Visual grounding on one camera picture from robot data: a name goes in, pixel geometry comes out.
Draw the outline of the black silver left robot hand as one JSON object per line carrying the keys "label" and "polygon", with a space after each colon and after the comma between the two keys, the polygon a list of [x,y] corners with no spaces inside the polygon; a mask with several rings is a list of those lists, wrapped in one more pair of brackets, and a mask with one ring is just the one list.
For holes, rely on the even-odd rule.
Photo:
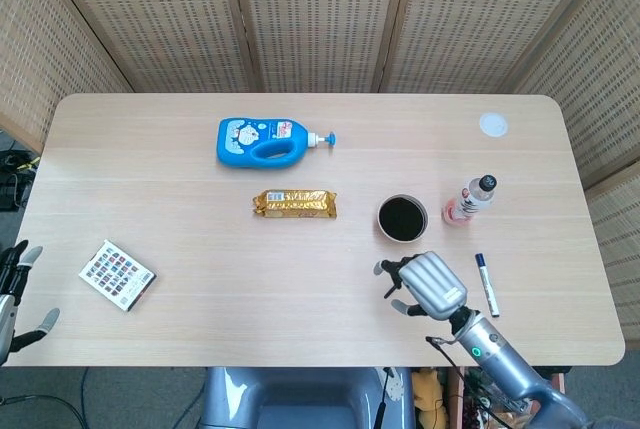
{"label": "black silver left robot hand", "polygon": [[29,242],[23,240],[1,253],[1,364],[11,353],[17,353],[44,337],[55,326],[60,310],[51,309],[42,323],[34,330],[15,335],[18,308],[28,282],[30,270],[40,257],[43,248],[34,246],[26,251]]}

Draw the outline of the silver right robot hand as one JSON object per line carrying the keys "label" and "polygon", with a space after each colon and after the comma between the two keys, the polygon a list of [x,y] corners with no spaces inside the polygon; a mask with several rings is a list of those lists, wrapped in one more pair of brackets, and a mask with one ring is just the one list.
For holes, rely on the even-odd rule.
{"label": "silver right robot hand", "polygon": [[444,321],[466,305],[466,287],[435,252],[406,256],[397,262],[381,260],[373,272],[376,276],[387,273],[391,277],[392,287],[385,293],[385,299],[403,287],[414,297],[413,304],[391,301],[391,306],[401,314]]}

